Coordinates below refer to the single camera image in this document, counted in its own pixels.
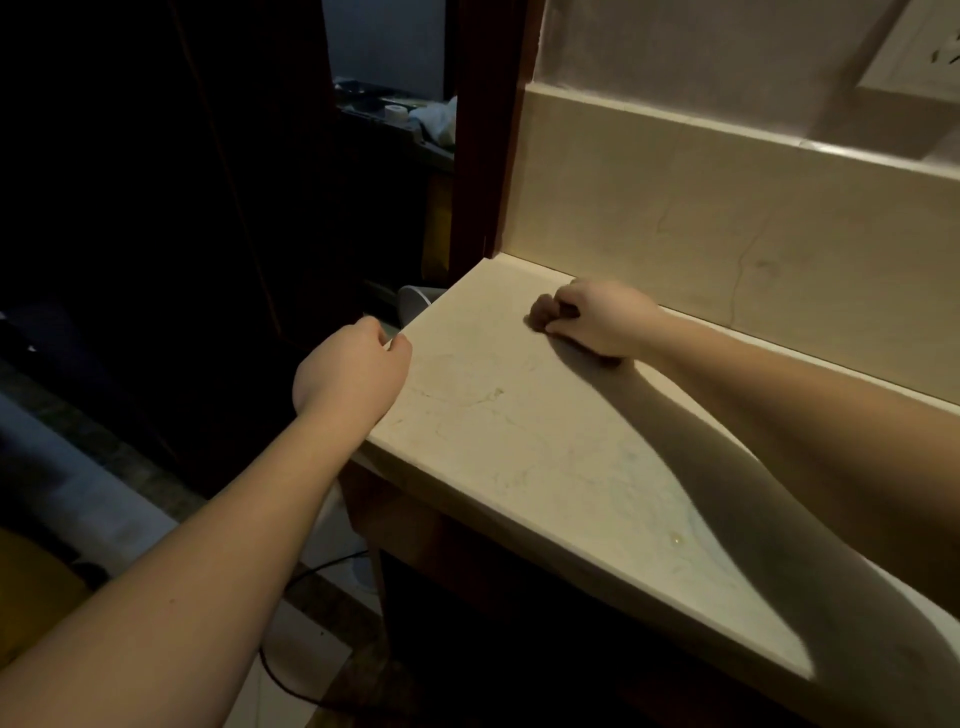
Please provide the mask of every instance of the roll of tape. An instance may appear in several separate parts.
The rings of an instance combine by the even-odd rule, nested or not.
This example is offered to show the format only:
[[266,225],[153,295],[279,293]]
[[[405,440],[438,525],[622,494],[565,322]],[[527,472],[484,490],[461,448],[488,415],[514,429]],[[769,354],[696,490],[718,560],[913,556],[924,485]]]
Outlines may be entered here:
[[407,108],[400,104],[388,104],[383,108],[383,113],[391,124],[403,124],[410,115]]

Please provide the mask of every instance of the yellow object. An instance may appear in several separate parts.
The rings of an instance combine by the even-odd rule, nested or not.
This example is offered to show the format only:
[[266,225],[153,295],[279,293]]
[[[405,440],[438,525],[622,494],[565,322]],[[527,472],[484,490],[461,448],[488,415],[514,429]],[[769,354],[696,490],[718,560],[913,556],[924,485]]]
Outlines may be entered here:
[[0,528],[0,669],[88,596],[84,582],[64,564]]
[[432,285],[446,285],[450,269],[450,225],[453,222],[453,175],[434,172],[426,186],[423,258],[420,274]]

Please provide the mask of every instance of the wall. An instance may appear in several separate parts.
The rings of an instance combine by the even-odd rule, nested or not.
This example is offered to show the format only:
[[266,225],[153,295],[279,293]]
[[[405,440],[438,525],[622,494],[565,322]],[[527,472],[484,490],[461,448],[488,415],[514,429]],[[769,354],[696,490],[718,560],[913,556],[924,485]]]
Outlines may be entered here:
[[549,0],[535,80],[960,163],[960,106],[856,84],[906,0]]
[[444,98],[444,0],[324,0],[335,76]]

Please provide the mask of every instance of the countertop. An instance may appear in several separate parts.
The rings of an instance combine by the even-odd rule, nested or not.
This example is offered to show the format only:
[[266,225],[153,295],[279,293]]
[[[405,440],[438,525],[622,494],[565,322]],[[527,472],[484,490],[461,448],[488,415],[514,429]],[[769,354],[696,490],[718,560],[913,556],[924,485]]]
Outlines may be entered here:
[[569,280],[499,255],[422,313],[366,464],[808,717],[957,725],[960,624],[671,381],[529,329],[534,299]]

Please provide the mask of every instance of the backsplash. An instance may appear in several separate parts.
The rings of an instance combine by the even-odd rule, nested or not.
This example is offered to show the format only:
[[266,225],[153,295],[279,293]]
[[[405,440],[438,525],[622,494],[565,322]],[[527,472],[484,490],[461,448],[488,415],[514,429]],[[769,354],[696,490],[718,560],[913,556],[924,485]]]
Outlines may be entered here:
[[960,403],[960,170],[541,84],[502,250]]

